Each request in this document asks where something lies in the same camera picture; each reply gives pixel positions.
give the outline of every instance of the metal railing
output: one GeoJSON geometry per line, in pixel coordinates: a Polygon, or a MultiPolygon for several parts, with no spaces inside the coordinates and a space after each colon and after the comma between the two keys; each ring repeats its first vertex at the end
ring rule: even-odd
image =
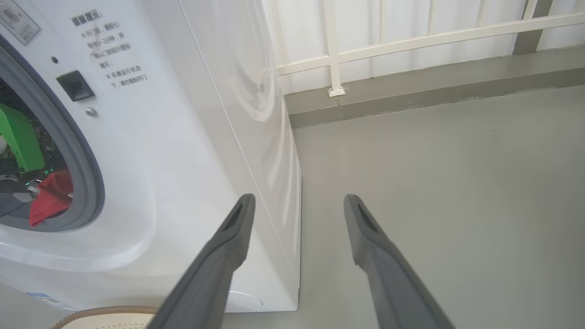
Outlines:
{"type": "Polygon", "coordinates": [[[533,18],[534,10],[538,0],[528,0],[526,3],[526,9],[524,11],[524,16],[521,20],[514,20],[511,22],[486,26],[484,24],[484,13],[486,11],[486,5],[489,0],[480,0],[475,28],[434,34],[433,26],[436,18],[434,8],[436,0],[430,0],[426,36],[412,37],[409,39],[384,43],[384,40],[386,39],[386,33],[383,27],[385,26],[384,21],[386,18],[384,17],[383,13],[385,12],[387,1],[390,0],[380,0],[380,43],[372,46],[340,52],[338,49],[337,28],[335,23],[335,8],[333,4],[334,0],[322,0],[323,9],[325,12],[325,32],[327,37],[328,54],[289,63],[287,52],[284,46],[283,31],[280,18],[278,16],[276,0],[272,0],[271,3],[275,13],[274,19],[276,20],[278,46],[280,47],[284,60],[284,64],[277,67],[278,75],[283,76],[286,74],[311,70],[313,68],[329,66],[329,72],[331,74],[331,89],[329,89],[329,96],[334,97],[345,95],[345,90],[343,90],[343,87],[341,86],[341,77],[339,75],[340,63],[346,63],[349,61],[366,59],[369,57],[381,56],[391,53],[405,52],[412,49],[437,46],[446,43],[585,23],[585,13],[580,13],[583,9],[585,9],[585,0],[577,0],[570,14],[545,16],[540,18],[533,18]]]}

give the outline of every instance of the white washing machine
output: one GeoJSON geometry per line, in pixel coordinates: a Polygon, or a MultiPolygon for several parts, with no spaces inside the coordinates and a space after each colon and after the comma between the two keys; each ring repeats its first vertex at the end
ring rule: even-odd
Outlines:
{"type": "Polygon", "coordinates": [[[0,78],[74,187],[37,226],[27,207],[0,217],[0,280],[65,311],[158,306],[253,193],[227,311],[297,309],[301,168],[260,0],[0,0],[0,16],[0,78]]]}

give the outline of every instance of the gray floor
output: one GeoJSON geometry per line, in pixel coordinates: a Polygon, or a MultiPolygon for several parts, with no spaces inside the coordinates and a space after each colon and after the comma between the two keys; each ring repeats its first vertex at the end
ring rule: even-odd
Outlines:
{"type": "MultiPolygon", "coordinates": [[[[294,134],[304,174],[299,310],[227,314],[224,328],[377,328],[351,257],[347,193],[364,200],[457,328],[585,327],[585,87],[294,134]]],[[[0,296],[2,328],[58,319],[5,286],[0,296]]]]}

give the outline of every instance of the clothes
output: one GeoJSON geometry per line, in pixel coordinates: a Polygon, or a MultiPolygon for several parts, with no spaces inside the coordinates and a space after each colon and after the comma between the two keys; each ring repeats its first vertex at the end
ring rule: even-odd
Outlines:
{"type": "Polygon", "coordinates": [[[44,179],[39,185],[40,194],[30,205],[30,226],[69,209],[73,193],[73,182],[69,170],[54,172],[44,179]]]}

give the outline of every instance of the sticker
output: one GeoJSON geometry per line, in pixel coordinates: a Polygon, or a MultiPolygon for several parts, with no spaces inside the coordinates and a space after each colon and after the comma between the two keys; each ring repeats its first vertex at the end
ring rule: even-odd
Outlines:
{"type": "Polygon", "coordinates": [[[109,89],[126,89],[148,81],[143,66],[135,59],[133,43],[116,17],[97,9],[78,13],[70,18],[80,46],[106,81],[109,89]]]}
{"type": "Polygon", "coordinates": [[[27,44],[40,31],[40,27],[12,0],[0,0],[0,22],[22,44],[27,44]]]}
{"type": "Polygon", "coordinates": [[[53,307],[57,307],[58,309],[60,309],[61,311],[64,312],[77,312],[78,309],[76,309],[75,307],[71,307],[61,301],[58,301],[52,297],[50,297],[49,295],[46,294],[41,294],[41,293],[26,293],[29,296],[33,296],[34,298],[38,299],[38,300],[42,300],[43,302],[53,306],[53,307]]]}

